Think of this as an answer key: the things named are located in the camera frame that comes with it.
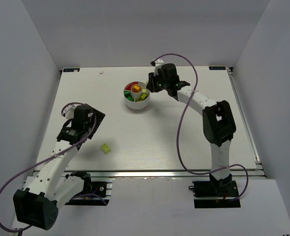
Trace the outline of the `green long lego brick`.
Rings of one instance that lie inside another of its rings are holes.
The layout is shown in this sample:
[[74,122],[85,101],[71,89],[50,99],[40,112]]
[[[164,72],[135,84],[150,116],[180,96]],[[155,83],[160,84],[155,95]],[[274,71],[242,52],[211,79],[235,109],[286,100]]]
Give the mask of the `green long lego brick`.
[[124,92],[124,97],[129,101],[132,101],[132,102],[134,101],[134,98],[131,95],[131,91],[129,91],[129,90]]

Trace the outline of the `light green lego brick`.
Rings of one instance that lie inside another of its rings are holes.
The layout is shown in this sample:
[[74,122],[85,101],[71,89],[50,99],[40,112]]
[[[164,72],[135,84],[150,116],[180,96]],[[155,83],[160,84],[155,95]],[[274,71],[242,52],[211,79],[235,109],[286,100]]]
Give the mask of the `light green lego brick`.
[[108,154],[111,151],[111,148],[107,143],[104,143],[101,146],[101,150],[103,151],[104,154]]

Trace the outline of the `red lego brick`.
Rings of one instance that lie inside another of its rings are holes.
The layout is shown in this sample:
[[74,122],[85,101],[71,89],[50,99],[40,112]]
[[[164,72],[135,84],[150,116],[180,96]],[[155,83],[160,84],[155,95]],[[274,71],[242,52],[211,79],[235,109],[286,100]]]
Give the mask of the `red lego brick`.
[[132,86],[132,84],[128,84],[128,85],[125,87],[125,89],[126,89],[126,90],[131,90],[131,86]]

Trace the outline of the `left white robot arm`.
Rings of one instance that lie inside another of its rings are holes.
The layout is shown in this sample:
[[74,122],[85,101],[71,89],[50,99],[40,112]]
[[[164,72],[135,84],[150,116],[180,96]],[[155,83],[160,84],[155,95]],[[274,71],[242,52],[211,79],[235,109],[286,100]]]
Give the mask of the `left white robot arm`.
[[90,174],[74,171],[58,184],[69,162],[77,155],[85,141],[91,139],[105,114],[88,104],[67,106],[62,110],[66,117],[52,152],[51,160],[44,163],[33,181],[13,196],[16,218],[30,226],[49,230],[59,210],[76,197],[93,194]]

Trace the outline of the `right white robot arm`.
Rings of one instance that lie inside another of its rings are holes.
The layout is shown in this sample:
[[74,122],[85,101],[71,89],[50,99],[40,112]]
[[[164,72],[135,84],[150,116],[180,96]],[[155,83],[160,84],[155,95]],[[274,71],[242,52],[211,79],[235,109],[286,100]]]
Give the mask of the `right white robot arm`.
[[152,93],[165,90],[170,97],[202,116],[203,134],[211,147],[209,182],[219,194],[232,182],[229,152],[236,125],[229,103],[214,101],[180,80],[172,63],[156,60],[151,65],[154,71],[148,75],[147,89]]

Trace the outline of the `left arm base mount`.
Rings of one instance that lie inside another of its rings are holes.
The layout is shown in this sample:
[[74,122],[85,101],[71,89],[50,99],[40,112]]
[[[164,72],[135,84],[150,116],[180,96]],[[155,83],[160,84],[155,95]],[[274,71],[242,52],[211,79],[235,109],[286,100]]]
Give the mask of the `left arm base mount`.
[[92,180],[91,175],[84,171],[75,171],[65,176],[65,180],[75,177],[80,178],[83,182],[83,190],[76,196],[85,195],[84,197],[73,197],[66,205],[69,206],[106,206],[110,201],[110,182]]

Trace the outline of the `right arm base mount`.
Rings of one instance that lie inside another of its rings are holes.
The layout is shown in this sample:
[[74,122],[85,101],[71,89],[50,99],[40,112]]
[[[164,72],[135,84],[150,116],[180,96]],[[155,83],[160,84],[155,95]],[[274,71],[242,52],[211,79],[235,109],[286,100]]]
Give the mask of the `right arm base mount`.
[[241,208],[236,182],[224,188],[220,193],[215,192],[210,181],[194,181],[188,187],[193,192],[195,209]]

